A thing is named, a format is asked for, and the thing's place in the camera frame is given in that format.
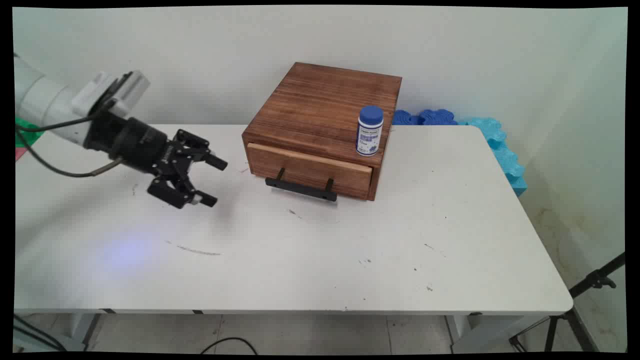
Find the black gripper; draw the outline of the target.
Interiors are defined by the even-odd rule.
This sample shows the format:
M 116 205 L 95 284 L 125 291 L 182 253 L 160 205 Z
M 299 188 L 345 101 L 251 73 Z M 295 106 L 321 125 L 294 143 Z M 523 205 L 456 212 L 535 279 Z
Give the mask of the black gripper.
M 135 117 L 119 117 L 110 111 L 92 114 L 89 130 L 84 140 L 88 150 L 101 151 L 111 160 L 122 160 L 124 166 L 145 174 L 153 174 L 147 193 L 172 207 L 182 209 L 185 205 L 214 207 L 218 198 L 195 188 L 189 178 L 189 167 L 164 167 L 169 137 L 162 131 Z M 210 142 L 184 129 L 173 137 L 174 157 L 187 158 L 192 162 L 204 162 L 224 171 L 228 162 L 210 150 Z

